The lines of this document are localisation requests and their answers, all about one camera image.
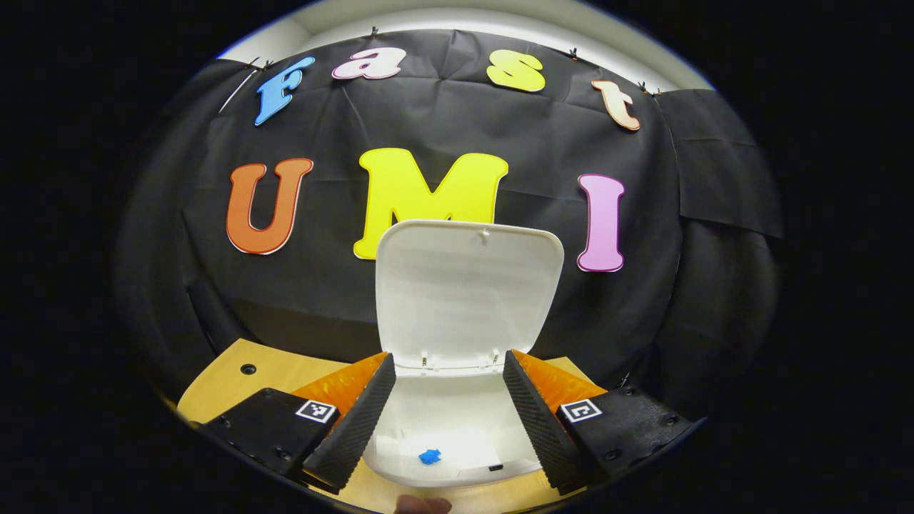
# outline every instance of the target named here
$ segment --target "clip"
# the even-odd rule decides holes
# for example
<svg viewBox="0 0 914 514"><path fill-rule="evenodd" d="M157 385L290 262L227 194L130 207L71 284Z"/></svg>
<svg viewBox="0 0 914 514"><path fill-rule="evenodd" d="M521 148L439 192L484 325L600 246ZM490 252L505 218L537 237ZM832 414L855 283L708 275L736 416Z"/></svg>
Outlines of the clip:
<svg viewBox="0 0 914 514"><path fill-rule="evenodd" d="M254 68L256 70L264 71L266 68L261 68L260 66L254 66L254 63L257 62L257 59L260 59L260 58L255 57L253 61L249 62L248 64L245 64L244 68L242 68L242 69L246 70L248 68Z"/></svg>

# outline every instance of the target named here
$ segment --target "black fabric backdrop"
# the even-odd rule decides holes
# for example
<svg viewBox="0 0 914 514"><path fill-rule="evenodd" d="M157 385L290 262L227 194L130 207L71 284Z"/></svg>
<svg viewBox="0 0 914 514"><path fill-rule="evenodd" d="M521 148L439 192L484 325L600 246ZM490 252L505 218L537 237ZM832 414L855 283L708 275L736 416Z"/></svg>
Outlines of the black fabric backdrop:
<svg viewBox="0 0 914 514"><path fill-rule="evenodd" d="M334 80L331 70L366 48L407 52L384 80ZM543 63L546 87L495 86L488 55L508 48ZM260 85L305 56L292 101L261 126ZM762 341L778 274L766 237L781 237L773 179L749 131L714 91L644 94L583 60L494 35L418 30L361 37L291 56L254 74L216 60L173 102L150 144L116 257L117 290L135 340L166 395L183 389L237 337L324 359L355 361L381 350L373 261L352 254L365 223L368 174L358 158L398 147L430 188L467 153L497 155L509 170L495 222L548 230L566 261L531 353L568 356L611 387L632 380L690 416L707 411L710 387L736 377ZM641 129L606 112L592 80L612 80L634 101ZM280 161L306 157L286 245L239 252L225 232L230 173L268 173L251 222L270 224ZM620 180L616 273L584 273L587 200L577 178Z"/></svg>

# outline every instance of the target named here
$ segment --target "orange letter u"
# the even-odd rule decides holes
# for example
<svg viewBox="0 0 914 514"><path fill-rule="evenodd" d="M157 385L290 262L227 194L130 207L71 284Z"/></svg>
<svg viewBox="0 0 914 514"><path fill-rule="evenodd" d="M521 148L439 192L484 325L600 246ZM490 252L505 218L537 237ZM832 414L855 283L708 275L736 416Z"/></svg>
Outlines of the orange letter u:
<svg viewBox="0 0 914 514"><path fill-rule="evenodd" d="M228 198L226 233L235 248L245 253L267 255L276 252L289 240L295 222L295 206L302 178L311 171L311 159L286 159L276 165L280 178L276 192L273 221L266 229L255 229L250 224L250 206L254 200L257 182L267 173L261 164L240 166L231 173L231 196Z"/></svg>

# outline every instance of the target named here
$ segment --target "yellow letter m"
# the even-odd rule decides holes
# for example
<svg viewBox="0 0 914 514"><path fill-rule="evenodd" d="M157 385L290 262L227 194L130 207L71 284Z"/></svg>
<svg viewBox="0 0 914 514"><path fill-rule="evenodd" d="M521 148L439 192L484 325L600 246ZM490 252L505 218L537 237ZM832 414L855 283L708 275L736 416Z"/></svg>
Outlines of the yellow letter m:
<svg viewBox="0 0 914 514"><path fill-rule="evenodd" d="M508 164L494 155L461 155L432 193L408 150L369 150L358 164L368 171L365 234L353 246L360 259L377 257L377 243L390 228L391 214L398 221L492 223L498 181L508 173Z"/></svg>

